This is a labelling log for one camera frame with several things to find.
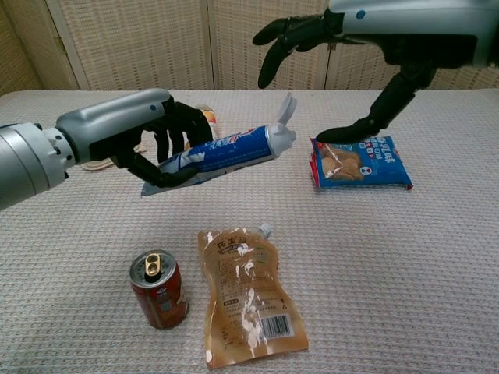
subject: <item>snack bag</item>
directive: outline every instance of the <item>snack bag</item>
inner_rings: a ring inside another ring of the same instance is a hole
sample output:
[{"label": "snack bag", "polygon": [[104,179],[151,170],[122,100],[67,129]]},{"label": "snack bag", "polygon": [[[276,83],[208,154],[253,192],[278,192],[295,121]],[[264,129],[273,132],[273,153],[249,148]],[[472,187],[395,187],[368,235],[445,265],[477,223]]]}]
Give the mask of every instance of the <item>snack bag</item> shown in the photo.
[{"label": "snack bag", "polygon": [[404,185],[412,182],[390,136],[340,145],[312,139],[310,166],[316,187],[341,185]]}]

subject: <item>plastic pouch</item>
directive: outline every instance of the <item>plastic pouch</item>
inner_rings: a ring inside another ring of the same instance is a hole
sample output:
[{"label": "plastic pouch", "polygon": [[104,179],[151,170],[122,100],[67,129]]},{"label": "plastic pouch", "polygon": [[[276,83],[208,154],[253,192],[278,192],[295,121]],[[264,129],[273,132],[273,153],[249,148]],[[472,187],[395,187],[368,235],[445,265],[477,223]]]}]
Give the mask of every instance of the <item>plastic pouch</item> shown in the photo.
[{"label": "plastic pouch", "polygon": [[308,348],[303,321],[278,282],[278,250],[246,229],[202,231],[200,262],[210,286],[205,322],[210,369]]}]

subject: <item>robotic arm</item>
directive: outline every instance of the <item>robotic arm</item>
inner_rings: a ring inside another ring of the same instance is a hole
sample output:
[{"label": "robotic arm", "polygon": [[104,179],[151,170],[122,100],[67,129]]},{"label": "robotic arm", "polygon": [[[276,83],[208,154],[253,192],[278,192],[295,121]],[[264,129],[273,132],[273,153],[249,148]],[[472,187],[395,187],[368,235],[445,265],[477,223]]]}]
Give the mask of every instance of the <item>robotic arm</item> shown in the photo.
[{"label": "robotic arm", "polygon": [[39,124],[0,125],[0,210],[54,188],[75,164],[111,158],[119,168],[159,187],[181,185],[197,170],[162,173],[133,148],[143,131],[154,132],[157,159],[184,150],[183,132],[193,146],[212,140],[203,113],[175,102],[167,90],[150,89],[71,111],[54,128]]},{"label": "robotic arm", "polygon": [[317,137],[322,143],[358,143],[386,129],[416,91],[431,84],[437,69],[499,65],[499,1],[331,0],[324,14],[276,19],[253,43],[274,39],[260,71],[260,88],[270,84],[293,51],[322,43],[376,44],[386,63],[400,65],[367,117]]}]

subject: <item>red can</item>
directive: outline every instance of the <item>red can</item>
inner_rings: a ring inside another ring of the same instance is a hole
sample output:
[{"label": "red can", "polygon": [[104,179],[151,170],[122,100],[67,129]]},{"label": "red can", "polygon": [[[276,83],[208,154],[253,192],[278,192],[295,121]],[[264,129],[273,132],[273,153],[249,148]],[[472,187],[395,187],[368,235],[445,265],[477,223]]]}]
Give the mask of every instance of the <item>red can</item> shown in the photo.
[{"label": "red can", "polygon": [[161,250],[143,253],[130,267],[130,281],[152,326],[168,329],[186,318],[189,303],[172,254]]}]

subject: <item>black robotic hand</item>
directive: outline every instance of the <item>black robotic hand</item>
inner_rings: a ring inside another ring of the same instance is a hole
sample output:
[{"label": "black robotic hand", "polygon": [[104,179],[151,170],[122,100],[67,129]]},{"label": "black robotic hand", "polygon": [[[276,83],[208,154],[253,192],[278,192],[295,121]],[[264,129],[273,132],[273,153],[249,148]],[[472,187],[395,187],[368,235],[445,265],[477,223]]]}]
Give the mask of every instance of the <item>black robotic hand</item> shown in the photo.
[{"label": "black robotic hand", "polygon": [[[137,142],[142,131],[154,133],[157,143],[157,161],[166,161],[170,156],[184,151],[185,142],[183,133],[187,135],[189,144],[197,146],[213,140],[210,125],[203,112],[184,103],[174,101],[170,97],[163,103],[165,115],[147,122],[137,132],[130,134],[131,143]],[[190,180],[197,174],[196,168],[183,168],[173,174],[163,173],[149,162],[147,158],[130,150],[130,147],[120,147],[111,157],[119,168],[128,168],[135,176],[158,187],[176,187]]]},{"label": "black robotic hand", "polygon": [[277,39],[269,49],[258,77],[258,87],[267,87],[279,70],[279,66],[293,51],[306,52],[323,43],[347,41],[337,35],[342,33],[343,14],[326,9],[324,14],[303,17],[280,18],[272,21],[253,38],[253,44],[265,45]]},{"label": "black robotic hand", "polygon": [[[344,13],[276,19],[266,25],[253,38],[255,45],[267,44],[277,39],[268,51],[258,78],[258,87],[267,87],[279,66],[293,51],[304,52],[323,43],[365,44],[351,38],[343,30]],[[401,72],[384,89],[371,106],[367,117],[353,125],[329,129],[317,136],[321,143],[358,143],[377,135],[412,101],[417,90],[427,88],[436,67],[434,52],[444,48],[427,48],[427,40],[418,37],[391,38],[383,35],[377,41],[390,63],[400,65]]]}]

